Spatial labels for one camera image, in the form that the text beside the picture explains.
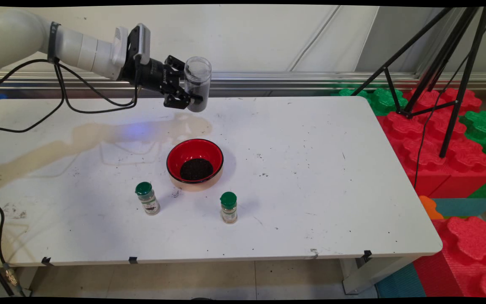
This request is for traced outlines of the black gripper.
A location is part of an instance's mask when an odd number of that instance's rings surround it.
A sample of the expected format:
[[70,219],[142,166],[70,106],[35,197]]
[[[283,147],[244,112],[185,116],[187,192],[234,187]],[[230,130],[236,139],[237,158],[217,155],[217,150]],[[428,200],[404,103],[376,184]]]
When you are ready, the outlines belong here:
[[120,80],[129,84],[164,94],[164,107],[172,109],[193,109],[204,102],[201,95],[189,94],[183,88],[172,90],[170,77],[177,75],[185,77],[185,62],[169,55],[165,64],[149,59],[147,64],[141,64],[141,58],[130,58],[126,61],[120,73]]

